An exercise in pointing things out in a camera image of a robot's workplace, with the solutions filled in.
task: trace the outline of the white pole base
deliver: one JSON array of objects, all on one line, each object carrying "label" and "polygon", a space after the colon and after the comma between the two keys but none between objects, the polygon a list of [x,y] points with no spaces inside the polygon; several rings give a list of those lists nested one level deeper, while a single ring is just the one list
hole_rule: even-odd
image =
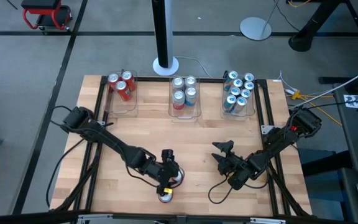
[{"label": "white pole base", "polygon": [[242,34],[251,40],[265,40],[272,34],[272,27],[266,21],[258,17],[244,19],[240,24]]},{"label": "white pole base", "polygon": [[179,62],[178,62],[178,59],[174,57],[172,60],[172,66],[170,68],[163,68],[158,63],[158,57],[157,57],[153,62],[153,69],[157,74],[159,74],[161,76],[170,76],[170,75],[175,74],[175,72],[178,71]]}]

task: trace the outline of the white cable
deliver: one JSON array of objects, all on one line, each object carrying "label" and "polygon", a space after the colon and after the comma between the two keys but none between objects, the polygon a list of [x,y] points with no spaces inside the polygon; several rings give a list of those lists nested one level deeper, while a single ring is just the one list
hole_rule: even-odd
[{"label": "white cable", "polygon": [[280,71],[280,76],[277,78],[278,80],[281,79],[287,86],[289,86],[293,91],[297,91],[296,88],[293,88],[292,86],[290,86],[283,78],[283,72]]},{"label": "white cable", "polygon": [[292,106],[290,109],[296,108],[296,107],[298,107],[298,106],[302,106],[302,105],[304,105],[305,103],[309,103],[309,102],[311,102],[311,101],[313,101],[313,100],[315,100],[315,99],[318,99],[318,98],[320,98],[320,97],[322,97],[322,96],[324,96],[324,95],[327,95],[328,93],[330,93],[330,92],[332,92],[332,91],[335,91],[335,90],[339,89],[340,87],[346,86],[347,84],[353,82],[353,81],[356,80],[356,79],[358,79],[358,75],[355,76],[354,78],[352,78],[351,80],[349,80],[349,81],[343,83],[342,85],[339,85],[339,86],[337,86],[337,87],[335,87],[335,88],[333,88],[333,89],[327,90],[327,91],[325,91],[323,94],[320,94],[320,95],[318,95],[318,96],[316,96],[316,97],[314,97],[314,98],[312,98],[312,99],[310,99],[310,100],[306,100],[306,101],[303,102],[303,103],[300,103],[300,104],[298,104],[298,105]]},{"label": "white cable", "polygon": [[190,59],[190,60],[195,60],[195,61],[197,61],[197,62],[199,63],[199,65],[201,65],[201,67],[203,68],[205,74],[206,74],[207,76],[209,76],[209,77],[212,78],[212,76],[206,71],[205,67],[201,64],[201,62],[200,62],[197,58],[183,57],[183,56],[175,56],[175,57],[177,57],[177,58],[184,58],[184,59]]}]

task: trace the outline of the soda can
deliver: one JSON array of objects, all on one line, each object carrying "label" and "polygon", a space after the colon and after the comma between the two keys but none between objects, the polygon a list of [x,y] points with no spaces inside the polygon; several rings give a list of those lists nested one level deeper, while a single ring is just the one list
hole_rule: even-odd
[{"label": "soda can", "polygon": [[223,102],[223,111],[230,113],[235,103],[236,103],[236,97],[233,95],[228,95]]},{"label": "soda can", "polygon": [[242,79],[242,82],[252,82],[252,81],[254,81],[254,75],[253,74],[251,74],[251,73],[246,73],[245,75],[244,75],[244,78]]},{"label": "soda can", "polygon": [[251,96],[251,92],[247,89],[242,89],[240,95],[244,98],[249,98]]},{"label": "soda can", "polygon": [[244,83],[244,88],[246,90],[249,90],[250,92],[254,89],[255,85],[253,82],[245,82]]},{"label": "soda can", "polygon": [[181,90],[177,90],[172,95],[172,106],[176,110],[181,110],[185,107],[185,94]]},{"label": "soda can", "polygon": [[185,79],[185,86],[186,88],[189,88],[189,87],[195,87],[196,86],[196,78],[194,76],[188,76],[186,79]]},{"label": "soda can", "polygon": [[185,104],[187,106],[194,106],[196,104],[197,101],[197,90],[194,87],[189,87],[186,89],[185,92],[186,95],[186,100],[185,100]]},{"label": "soda can", "polygon": [[122,79],[127,83],[130,91],[136,90],[135,78],[130,71],[125,71],[122,73]]},{"label": "soda can", "polygon": [[240,96],[237,98],[236,104],[233,107],[232,113],[238,114],[240,113],[247,104],[247,99],[245,99],[244,97]]},{"label": "soda can", "polygon": [[176,77],[172,80],[172,89],[175,90],[181,90],[183,91],[183,86],[185,85],[185,81],[183,81],[182,78]]},{"label": "soda can", "polygon": [[236,79],[238,76],[239,76],[239,74],[237,74],[237,72],[235,72],[235,71],[229,72],[228,75],[227,75],[226,80],[223,83],[223,90],[224,91],[229,91],[232,81],[234,79]]},{"label": "soda can", "polygon": [[229,91],[229,94],[232,94],[233,96],[237,97],[240,95],[240,88],[232,86],[232,88]]},{"label": "soda can", "polygon": [[116,73],[112,73],[108,76],[108,82],[110,85],[110,90],[113,91],[116,89],[117,82],[119,81],[119,75]]},{"label": "soda can", "polygon": [[118,81],[116,85],[116,90],[121,96],[122,100],[128,101],[132,98],[131,91],[125,81]]}]

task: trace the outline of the desk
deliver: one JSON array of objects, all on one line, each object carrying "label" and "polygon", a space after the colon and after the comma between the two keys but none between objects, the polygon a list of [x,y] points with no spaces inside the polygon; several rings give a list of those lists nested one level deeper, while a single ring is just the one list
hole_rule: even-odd
[{"label": "desk", "polygon": [[[336,102],[344,102],[343,95],[348,95],[344,88],[336,90],[334,92]],[[358,112],[355,108],[347,108],[345,105],[338,105],[338,110],[341,116],[348,151],[304,164],[303,170],[305,175],[327,172],[342,167],[355,168],[358,171]]]},{"label": "desk", "polygon": [[[94,108],[100,76],[87,75],[78,97],[78,106]],[[269,97],[276,125],[284,126],[288,114],[287,101],[281,82],[268,80]],[[138,82],[139,113],[136,118],[109,119],[114,125],[108,131],[130,145],[142,146],[160,160],[162,149],[173,149],[175,160],[185,170],[183,184],[174,190],[173,200],[164,204],[159,202],[155,189],[133,179],[126,173],[119,154],[103,146],[96,187],[94,190],[92,212],[141,213],[141,214],[182,214],[215,216],[271,217],[268,187],[260,190],[243,187],[233,190],[227,200],[214,205],[209,202],[208,190],[224,178],[219,175],[218,164],[211,153],[219,153],[213,141],[234,141],[237,155],[248,156],[262,148],[257,113],[246,121],[222,119],[222,84],[201,83],[202,114],[195,123],[173,123],[168,111],[169,82]],[[80,140],[79,135],[69,134],[66,149]],[[59,206],[78,182],[85,153],[83,142],[63,160],[52,197],[51,208]],[[285,182],[300,205],[311,213],[305,180],[298,152],[288,147],[282,153]],[[265,182],[265,173],[250,185],[258,186]],[[229,190],[228,184],[215,188],[213,200],[221,200]],[[87,186],[84,188],[80,208],[84,208]],[[279,211],[283,213],[279,189],[276,187]]]}]

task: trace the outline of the wooden tabletop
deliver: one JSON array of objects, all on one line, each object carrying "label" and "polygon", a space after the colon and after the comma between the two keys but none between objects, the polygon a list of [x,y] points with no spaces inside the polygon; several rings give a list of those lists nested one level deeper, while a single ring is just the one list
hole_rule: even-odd
[{"label": "wooden tabletop", "polygon": [[[84,77],[78,106],[94,108],[101,76]],[[288,114],[287,101],[282,83],[268,80],[268,91],[275,125],[284,126]],[[269,188],[233,190],[227,200],[215,205],[208,200],[208,190],[224,180],[219,175],[218,163],[211,153],[219,154],[213,141],[234,141],[233,151],[248,156],[262,148],[257,113],[245,121],[222,119],[220,115],[222,84],[201,83],[202,114],[195,123],[174,123],[168,114],[168,82],[139,82],[139,113],[136,118],[112,118],[108,127],[118,138],[129,145],[142,146],[157,156],[160,161],[162,149],[173,149],[175,160],[185,170],[185,179],[174,189],[173,200],[159,202],[155,188],[128,176],[119,154],[103,146],[98,177],[93,197],[93,212],[106,213],[152,213],[187,215],[232,215],[271,217]],[[79,135],[69,134],[66,149],[80,140]],[[84,158],[86,143],[83,142],[63,160],[52,197],[51,208],[59,206],[77,184]],[[288,147],[281,153],[285,182],[289,191],[308,213],[311,213],[305,180],[303,178],[298,152]],[[155,183],[147,176],[148,181]],[[266,173],[249,185],[260,186],[266,180]],[[211,194],[214,201],[221,200],[230,189],[227,183],[216,187]],[[88,186],[84,189],[81,208],[85,206]],[[278,207],[283,214],[280,191],[276,186]]]}]

